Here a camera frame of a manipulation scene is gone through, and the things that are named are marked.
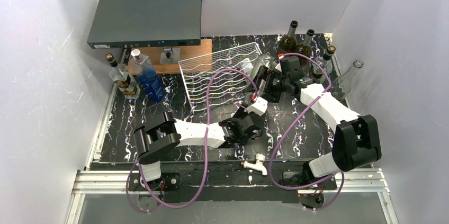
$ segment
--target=white wire rack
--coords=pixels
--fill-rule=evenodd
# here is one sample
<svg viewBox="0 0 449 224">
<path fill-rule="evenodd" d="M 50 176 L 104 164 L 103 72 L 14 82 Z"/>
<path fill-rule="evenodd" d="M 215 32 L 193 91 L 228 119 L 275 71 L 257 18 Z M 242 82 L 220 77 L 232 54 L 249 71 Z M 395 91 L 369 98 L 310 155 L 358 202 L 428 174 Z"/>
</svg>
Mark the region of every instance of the white wire rack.
<svg viewBox="0 0 449 224">
<path fill-rule="evenodd" d="M 192 111 L 206 110 L 206 90 L 215 73 L 225 68 L 233 68 L 249 74 L 252 65 L 261 54 L 259 46 L 253 42 L 179 61 L 179 68 Z M 210 106 L 241 100 L 244 97 L 242 91 L 248 84 L 249 82 L 242 75 L 235 72 L 219 75 L 211 85 Z"/>
</svg>

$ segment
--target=white bottle cap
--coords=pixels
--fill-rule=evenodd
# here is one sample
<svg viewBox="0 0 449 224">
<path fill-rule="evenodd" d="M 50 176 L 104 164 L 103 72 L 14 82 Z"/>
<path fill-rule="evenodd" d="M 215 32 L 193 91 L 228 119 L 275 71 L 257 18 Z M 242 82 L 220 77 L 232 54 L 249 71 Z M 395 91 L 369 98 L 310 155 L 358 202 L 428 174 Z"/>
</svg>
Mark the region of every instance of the white bottle cap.
<svg viewBox="0 0 449 224">
<path fill-rule="evenodd" d="M 138 56 L 138 55 L 140 55 L 140 50 L 139 50 L 139 49 L 133 49 L 133 50 L 131 51 L 131 55 L 132 55 L 132 56 Z"/>
</svg>

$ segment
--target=faucet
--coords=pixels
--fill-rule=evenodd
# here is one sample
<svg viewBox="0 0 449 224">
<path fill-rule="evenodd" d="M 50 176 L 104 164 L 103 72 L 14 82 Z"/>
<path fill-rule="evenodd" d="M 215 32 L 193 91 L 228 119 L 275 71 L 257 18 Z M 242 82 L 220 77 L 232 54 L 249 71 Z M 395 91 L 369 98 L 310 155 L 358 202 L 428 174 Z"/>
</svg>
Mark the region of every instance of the faucet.
<svg viewBox="0 0 449 224">
<path fill-rule="evenodd" d="M 244 168 L 251 168 L 257 171 L 261 171 L 262 175 L 268 175 L 268 172 L 264 166 L 265 155 L 256 154 L 256 164 L 249 163 L 248 161 L 244 161 L 241 165 Z"/>
</svg>

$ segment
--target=black marble surface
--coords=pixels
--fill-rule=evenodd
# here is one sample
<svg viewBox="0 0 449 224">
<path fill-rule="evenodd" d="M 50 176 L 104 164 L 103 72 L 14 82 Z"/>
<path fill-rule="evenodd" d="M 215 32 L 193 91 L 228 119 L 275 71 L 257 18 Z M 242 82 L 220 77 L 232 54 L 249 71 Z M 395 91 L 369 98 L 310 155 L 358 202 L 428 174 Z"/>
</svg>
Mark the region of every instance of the black marble surface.
<svg viewBox="0 0 449 224">
<path fill-rule="evenodd" d="M 211 37 L 212 52 L 236 47 L 240 44 L 257 42 L 262 53 L 276 54 L 276 42 L 280 35 L 243 35 Z M 297 35 L 298 42 L 303 35 Z M 313 56 L 320 56 L 327 48 L 323 34 L 313 37 Z M 160 75 L 166 87 L 167 95 L 160 103 L 150 101 L 142 92 L 137 100 L 126 100 L 122 94 L 116 94 L 110 114 L 107 133 L 105 135 L 101 163 L 132 162 L 136 157 L 136 148 L 132 138 L 135 126 L 151 119 L 154 114 L 172 111 L 175 118 L 188 122 L 206 123 L 205 112 L 192 114 L 180 74 Z M 226 104 L 212 110 L 212 123 L 231 117 L 238 103 Z M 295 117 L 305 108 L 292 96 L 283 94 L 279 103 L 269 103 L 265 119 L 265 131 L 262 137 L 249 140 L 244 146 L 236 149 L 210 149 L 209 160 L 241 160 L 254 159 L 256 153 L 267 157 L 283 132 Z M 312 110 L 290 131 L 285 142 L 277 153 L 279 160 L 304 160 L 316 158 L 331 150 L 333 133 L 329 126 Z M 183 146 L 175 148 L 162 161 L 195 161 L 203 160 L 203 146 Z"/>
</svg>

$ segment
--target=wire rack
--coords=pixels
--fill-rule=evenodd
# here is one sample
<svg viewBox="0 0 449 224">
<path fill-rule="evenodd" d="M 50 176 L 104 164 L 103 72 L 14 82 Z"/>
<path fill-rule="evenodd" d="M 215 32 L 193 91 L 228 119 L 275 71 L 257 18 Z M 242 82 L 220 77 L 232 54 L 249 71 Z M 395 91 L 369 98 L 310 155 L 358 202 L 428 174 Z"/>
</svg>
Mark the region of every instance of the wire rack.
<svg viewBox="0 0 449 224">
<path fill-rule="evenodd" d="M 215 73 L 225 68 L 233 68 L 249 75 L 256 59 L 261 54 L 259 46 L 253 42 L 179 61 L 192 112 L 206 110 L 206 90 Z M 217 76 L 211 85 L 210 106 L 240 101 L 244 98 L 243 89 L 248 84 L 249 82 L 239 73 L 229 72 Z"/>
</svg>

